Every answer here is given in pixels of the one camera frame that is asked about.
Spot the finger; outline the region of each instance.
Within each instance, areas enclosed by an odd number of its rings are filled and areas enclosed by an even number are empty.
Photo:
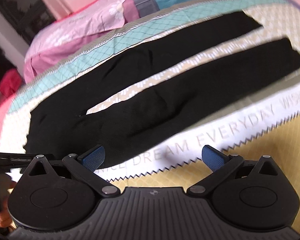
[[[10,214],[7,209],[4,209],[0,212],[0,221],[5,221],[10,219]]]
[[[10,183],[10,187],[9,187],[9,188],[14,188],[14,187],[16,186],[16,184],[17,184],[17,183],[16,183],[15,181],[12,180],[11,183]]]
[[[0,228],[7,228],[12,223],[12,218],[5,221],[0,221]]]
[[[15,228],[12,225],[10,225],[9,226],[9,232],[12,233],[14,230],[15,230]]]
[[[8,197],[6,197],[2,202],[2,208],[7,209],[8,208]]]

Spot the pink bedsheet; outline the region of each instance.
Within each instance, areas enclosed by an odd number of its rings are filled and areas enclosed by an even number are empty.
[[[133,0],[97,0],[83,11],[44,28],[26,54],[26,83],[94,39],[138,18]]]

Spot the zigzag trim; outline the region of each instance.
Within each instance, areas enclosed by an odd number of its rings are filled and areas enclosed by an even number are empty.
[[[228,152],[230,149],[233,150],[234,148],[240,147],[241,145],[246,145],[248,142],[251,142],[251,141],[254,140],[254,139],[258,139],[259,137],[263,136],[264,134],[267,134],[268,132],[272,131],[273,129],[278,128],[278,126],[281,126],[281,125],[283,125],[283,124],[285,124],[285,123],[287,123],[287,122],[292,121],[293,119],[295,119],[295,118],[298,117],[298,116],[300,116],[300,111],[297,111],[297,112],[295,112],[294,114],[289,115],[287,118],[281,119],[280,122],[277,122],[275,125],[273,124],[271,127],[268,126],[267,129],[266,129],[266,130],[263,129],[263,130],[261,131],[261,133],[258,132],[256,135],[253,135],[253,136],[251,136],[250,138],[246,138],[244,142],[243,142],[243,141],[240,141],[238,144],[235,143],[235,144],[233,144],[233,146],[229,146],[228,148],[222,148],[221,151],[226,151],[226,152]],[[109,182],[111,182],[111,181],[115,182],[115,181],[119,181],[120,179],[121,179],[121,180],[124,180],[124,179],[130,179],[130,178],[133,178],[133,179],[134,179],[135,177],[140,178],[141,176],[144,176],[144,177],[145,177],[146,175],[157,174],[157,173],[163,172],[163,171],[165,171],[165,170],[168,170],[168,171],[169,171],[170,169],[172,169],[172,168],[175,169],[175,168],[177,168],[178,166],[182,167],[182,166],[184,166],[184,165],[189,165],[189,163],[191,163],[191,162],[196,163],[198,160],[202,161],[202,159],[200,159],[200,158],[196,158],[195,160],[190,159],[188,162],[183,162],[182,164],[177,163],[176,166],[171,165],[169,168],[164,168],[163,170],[158,169],[157,171],[146,172],[146,173],[144,173],[144,174],[141,173],[141,174],[139,174],[139,175],[136,174],[136,175],[134,175],[134,176],[130,175],[129,177],[124,176],[123,178],[120,177],[119,179],[111,179],[111,180],[108,180],[108,181],[109,181]]]

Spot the metal rivet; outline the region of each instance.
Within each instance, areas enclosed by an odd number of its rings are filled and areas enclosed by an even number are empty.
[[[113,194],[117,192],[117,187],[115,186],[105,186],[102,188],[102,192],[105,194]]]
[[[200,194],[200,193],[205,192],[206,188],[204,186],[194,185],[194,186],[190,187],[190,191],[192,193]]]

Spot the white flower print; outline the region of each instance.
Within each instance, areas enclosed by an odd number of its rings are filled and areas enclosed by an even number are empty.
[[[71,36],[60,27],[46,38],[46,43],[57,47],[71,40]]]
[[[117,20],[123,19],[123,2],[124,0],[119,0],[115,4],[111,5],[109,9],[110,15],[114,15],[114,18]]]

